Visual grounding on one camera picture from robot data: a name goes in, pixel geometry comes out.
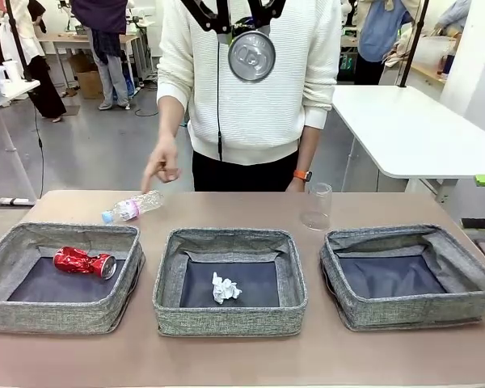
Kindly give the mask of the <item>person's right hand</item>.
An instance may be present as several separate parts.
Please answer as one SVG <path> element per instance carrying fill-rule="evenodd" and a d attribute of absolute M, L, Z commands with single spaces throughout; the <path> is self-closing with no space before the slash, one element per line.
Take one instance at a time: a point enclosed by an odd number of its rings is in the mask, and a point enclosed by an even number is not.
<path fill-rule="evenodd" d="M 175 136 L 171 133 L 164 133 L 159 137 L 143 172 L 141 181 L 142 193 L 147 193 L 151 190 L 153 177 L 158 178 L 162 183 L 170 183 L 179 178 L 180 169 L 177 167 L 177 156 Z"/>

